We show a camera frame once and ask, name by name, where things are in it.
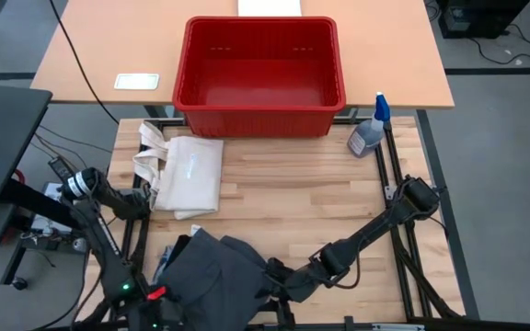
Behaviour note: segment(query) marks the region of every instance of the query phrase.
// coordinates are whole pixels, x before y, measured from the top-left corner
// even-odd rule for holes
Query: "white paper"
[[[158,87],[158,74],[118,74],[115,89],[154,90]]]
[[[240,17],[300,17],[300,0],[238,0]]]

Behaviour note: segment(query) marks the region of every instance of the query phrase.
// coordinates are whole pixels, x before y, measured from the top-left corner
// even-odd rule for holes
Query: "bag handle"
[[[149,205],[151,210],[153,210],[162,177],[162,171],[158,168],[158,160],[167,160],[169,142],[165,142],[161,131],[147,121],[141,124],[138,132],[141,134],[141,144],[150,148],[132,158],[134,162],[134,174],[150,184],[151,197],[149,199]]]

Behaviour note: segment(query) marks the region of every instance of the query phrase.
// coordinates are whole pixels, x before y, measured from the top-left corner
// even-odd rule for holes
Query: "blue spray nozzle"
[[[386,97],[382,92],[377,92],[377,97],[375,97],[374,119],[383,122],[390,120],[390,107],[387,105]]]

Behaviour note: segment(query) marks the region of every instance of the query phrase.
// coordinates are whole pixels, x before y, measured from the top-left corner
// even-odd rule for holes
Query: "canvas bag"
[[[132,159],[134,173],[151,186],[151,210],[173,211],[177,220],[218,211],[223,141],[181,136],[166,142],[147,121],[138,132],[148,149]],[[166,162],[162,170],[159,160]]]

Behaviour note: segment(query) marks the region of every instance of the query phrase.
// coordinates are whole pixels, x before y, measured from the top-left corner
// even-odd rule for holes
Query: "bottle label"
[[[351,138],[349,138],[349,147],[351,147],[356,154],[360,154],[363,152],[363,148],[365,148],[365,139],[355,131],[351,135]]]

